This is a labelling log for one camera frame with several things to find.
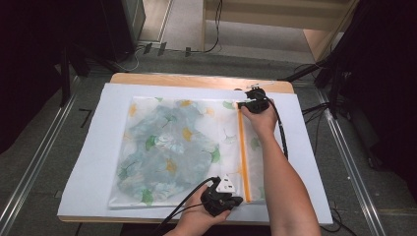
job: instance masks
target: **black cable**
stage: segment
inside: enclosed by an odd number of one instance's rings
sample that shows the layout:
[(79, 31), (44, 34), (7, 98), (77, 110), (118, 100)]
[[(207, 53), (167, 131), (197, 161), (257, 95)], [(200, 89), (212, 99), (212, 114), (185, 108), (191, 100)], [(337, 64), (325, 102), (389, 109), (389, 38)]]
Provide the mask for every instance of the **black cable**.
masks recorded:
[[(337, 210), (335, 209), (334, 210), (334, 212), (336, 212), (336, 214), (337, 214), (337, 216), (338, 216), (338, 218), (340, 219), (340, 221), (341, 221), (341, 216), (340, 216), (340, 214), (337, 212)], [(338, 231), (340, 231), (340, 229), (341, 229), (341, 225), (338, 223), (338, 222), (336, 222), (337, 223), (337, 225), (338, 225), (338, 227), (336, 228), (336, 229), (327, 229), (327, 228), (325, 228), (325, 227), (323, 227), (323, 226), (320, 226), (322, 229), (324, 229), (324, 231), (327, 231), (327, 232), (329, 232), (329, 233), (336, 233), (336, 232), (338, 232)]]
[(217, 39), (215, 40), (215, 44), (212, 46), (211, 49), (206, 50), (206, 51), (184, 51), (184, 50), (175, 50), (175, 49), (164, 49), (163, 51), (171, 51), (171, 52), (189, 52), (189, 53), (209, 53), (211, 52), (213, 49), (215, 49), (218, 45), (219, 42), (219, 35), (220, 35), (220, 18), (221, 18), (221, 11), (223, 9), (223, 0), (219, 0), (218, 1), (218, 5), (217, 5), (217, 10), (215, 11), (215, 18), (214, 18), (214, 22), (215, 22), (215, 28), (217, 31)]
[(325, 231), (327, 231), (327, 232), (330, 232), (330, 233), (335, 233), (335, 232), (338, 232), (341, 228), (344, 228), (346, 231), (348, 231), (351, 235), (353, 235), (353, 236), (356, 236), (356, 233), (355, 232), (353, 232), (353, 230), (351, 230), (349, 227), (347, 227), (346, 225), (344, 225), (343, 223), (342, 223), (342, 220), (341, 220), (341, 216), (340, 216), (340, 214), (339, 214), (339, 212), (337, 211), (337, 209), (335, 209), (335, 208), (332, 208), (332, 210), (334, 210), (334, 212), (337, 214), (337, 217), (338, 217), (338, 219), (336, 218), (336, 217), (334, 217), (333, 215), (331, 216), (331, 218), (338, 224), (338, 227), (336, 228), (336, 229), (334, 229), (334, 230), (331, 230), (331, 229), (327, 229), (327, 228), (324, 228), (323, 226), (320, 226), (322, 229), (324, 229)]
[(196, 193), (206, 182), (208, 181), (213, 181), (215, 180), (215, 177), (211, 177), (208, 178), (207, 180), (203, 181), (201, 184), (199, 184), (193, 191), (191, 191), (191, 193), (174, 209), (172, 210), (172, 212), (153, 230), (153, 232), (151, 233), (151, 235), (157, 235), (156, 233), (162, 229), (168, 222), (169, 220), (172, 219), (172, 217), (174, 217), (174, 215), (177, 213), (177, 210), (185, 203), (187, 202), (188, 199), (190, 199), (190, 197)]
[(179, 213), (181, 213), (181, 212), (183, 212), (183, 211), (185, 211), (185, 210), (187, 210), (189, 208), (202, 206), (202, 205), (204, 205), (206, 203), (208, 203), (208, 202), (204, 202), (204, 203), (201, 203), (201, 204), (197, 204), (197, 205), (192, 205), (192, 206), (185, 207), (185, 208), (181, 209), (180, 211), (176, 212), (174, 215), (172, 215), (172, 217), (175, 217), (175, 215), (177, 215), (177, 214), (179, 214)]
[(77, 231), (76, 231), (75, 236), (78, 236), (78, 235), (79, 235), (79, 233), (80, 233), (80, 229), (81, 229), (81, 226), (83, 226), (83, 224), (82, 224), (82, 223), (79, 223), (79, 226), (78, 226), (78, 228), (77, 228)]
[(319, 121), (317, 122), (317, 128), (316, 128), (316, 139), (315, 139), (315, 145), (314, 145), (314, 149), (313, 149), (313, 154), (314, 156), (316, 156), (316, 152), (317, 152), (317, 145), (319, 143), (319, 128), (320, 128), (320, 121), (322, 120), (323, 114), (325, 114), (325, 109), (322, 111), (322, 113), (320, 114), (319, 117)]

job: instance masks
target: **green leaf pattern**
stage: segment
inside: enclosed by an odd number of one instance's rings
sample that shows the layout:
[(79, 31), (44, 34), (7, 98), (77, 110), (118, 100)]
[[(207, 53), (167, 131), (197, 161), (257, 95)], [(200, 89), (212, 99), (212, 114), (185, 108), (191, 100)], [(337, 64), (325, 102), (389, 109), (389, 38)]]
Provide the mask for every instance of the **green leaf pattern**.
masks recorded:
[(147, 139), (145, 143), (145, 149), (150, 150), (150, 148), (155, 146), (155, 140), (156, 140), (156, 136), (149, 136), (149, 138)]
[(152, 192), (149, 189), (142, 190), (142, 201), (141, 203), (151, 206), (153, 203)]

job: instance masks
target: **cable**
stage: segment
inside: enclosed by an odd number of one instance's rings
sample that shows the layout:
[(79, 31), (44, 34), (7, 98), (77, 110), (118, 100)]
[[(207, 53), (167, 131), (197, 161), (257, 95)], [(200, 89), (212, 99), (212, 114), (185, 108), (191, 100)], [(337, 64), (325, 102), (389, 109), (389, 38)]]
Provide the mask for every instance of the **cable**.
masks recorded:
[(204, 203), (202, 203), (202, 204), (197, 204), (197, 205), (193, 205), (193, 206), (188, 206), (188, 207), (185, 207), (185, 208), (181, 209), (180, 211), (176, 212), (174, 215), (172, 215), (172, 217), (175, 217), (175, 215), (177, 215), (177, 214), (179, 214), (179, 213), (183, 212), (184, 210), (187, 210), (187, 209), (192, 208), (192, 207), (202, 206), (202, 205), (204, 205), (204, 204), (206, 204), (206, 203), (208, 203), (208, 202), (204, 202)]
[(319, 143), (319, 128), (320, 128), (320, 121), (322, 120), (323, 114), (325, 113), (325, 109), (323, 109), (322, 113), (320, 114), (319, 117), (319, 121), (317, 122), (317, 127), (316, 127), (316, 139), (315, 139), (315, 145), (314, 145), (314, 149), (313, 149), (313, 154), (314, 156), (316, 156), (316, 152), (317, 152), (317, 145)]
[(336, 217), (334, 217), (333, 215), (331, 216), (331, 218), (338, 224), (338, 227), (336, 228), (336, 229), (333, 229), (333, 230), (331, 230), (331, 229), (327, 229), (327, 228), (324, 228), (323, 226), (320, 226), (322, 229), (324, 229), (325, 231), (327, 231), (327, 232), (330, 232), (330, 233), (336, 233), (336, 232), (338, 232), (341, 228), (344, 228), (347, 232), (349, 232), (351, 235), (353, 235), (353, 236), (356, 236), (356, 233), (355, 232), (353, 232), (353, 230), (351, 230), (349, 227), (347, 227), (346, 225), (344, 225), (343, 223), (342, 223), (342, 220), (341, 220), (341, 216), (340, 216), (340, 214), (339, 214), (339, 212), (337, 211), (337, 209), (335, 209), (335, 208), (332, 208), (332, 210), (334, 210), (334, 212), (337, 214), (337, 217), (338, 217), (338, 219), (336, 218)]
[(80, 229), (81, 229), (81, 226), (83, 226), (83, 224), (82, 224), (82, 223), (79, 223), (79, 226), (78, 226), (78, 228), (77, 228), (77, 231), (76, 231), (75, 236), (78, 236), (78, 235), (79, 235), (79, 233), (80, 233)]
[(215, 44), (212, 46), (211, 49), (206, 50), (206, 51), (184, 51), (184, 50), (176, 50), (176, 49), (163, 49), (163, 51), (185, 52), (185, 53), (209, 53), (209, 52), (213, 51), (217, 47), (218, 42), (219, 42), (219, 35), (220, 35), (219, 27), (220, 27), (220, 18), (221, 18), (222, 8), (223, 8), (223, 0), (219, 0), (218, 5), (217, 5), (217, 10), (215, 11), (215, 18), (214, 18), (215, 28), (216, 28), (216, 31), (217, 31), (217, 38), (215, 40)]
[(162, 229), (168, 222), (169, 220), (172, 219), (172, 217), (174, 217), (174, 215), (176, 215), (177, 210), (185, 203), (187, 202), (188, 199), (190, 199), (190, 197), (196, 193), (206, 182), (208, 181), (213, 181), (216, 178), (211, 177), (208, 178), (207, 180), (203, 181), (201, 184), (199, 184), (193, 191), (191, 191), (191, 193), (174, 209), (172, 210), (172, 212), (153, 230), (153, 232), (151, 233), (151, 235), (157, 235), (156, 233)]
[(141, 51), (144, 48), (145, 48), (144, 46), (142, 46), (142, 47), (138, 46), (137, 47), (137, 50), (136, 50), (136, 52), (134, 54), (135, 55), (135, 59), (136, 59), (136, 66), (133, 69), (126, 69), (126, 68), (122, 67), (121, 65), (119, 65), (117, 62), (115, 62), (114, 64), (116, 66), (118, 66), (122, 70), (125, 70), (125, 71), (128, 71), (128, 72), (134, 71), (139, 66), (139, 59), (138, 59), (138, 55), (137, 54), (138, 54), (139, 51)]

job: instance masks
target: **black tracking device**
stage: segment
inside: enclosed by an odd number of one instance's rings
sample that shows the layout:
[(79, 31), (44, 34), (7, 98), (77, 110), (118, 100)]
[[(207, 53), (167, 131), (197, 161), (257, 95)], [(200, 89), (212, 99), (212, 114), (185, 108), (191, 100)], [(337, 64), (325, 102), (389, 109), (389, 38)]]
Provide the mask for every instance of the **black tracking device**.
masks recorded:
[(259, 114), (269, 107), (269, 102), (266, 99), (265, 91), (262, 88), (256, 87), (245, 92), (251, 101), (238, 102), (237, 107), (240, 109), (246, 106), (252, 113)]
[(217, 216), (225, 210), (238, 207), (243, 202), (241, 197), (232, 197), (230, 193), (219, 193), (216, 188), (220, 181), (220, 177), (214, 178), (212, 180), (213, 184), (201, 196), (206, 211), (212, 216)]

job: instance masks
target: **person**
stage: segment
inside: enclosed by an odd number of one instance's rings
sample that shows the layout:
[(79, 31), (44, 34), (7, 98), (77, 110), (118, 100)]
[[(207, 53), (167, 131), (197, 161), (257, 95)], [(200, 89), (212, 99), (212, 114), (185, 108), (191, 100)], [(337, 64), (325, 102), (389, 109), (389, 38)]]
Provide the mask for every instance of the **person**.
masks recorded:
[[(310, 197), (301, 178), (284, 156), (273, 134), (277, 117), (270, 105), (260, 114), (251, 113), (245, 106), (241, 112), (250, 121), (263, 149), (264, 187), (271, 235), (321, 235), (320, 226)], [(185, 207), (201, 203), (202, 186)], [(213, 217), (203, 206), (186, 209), (174, 229), (166, 236), (200, 236), (213, 225), (226, 220), (230, 210)]]

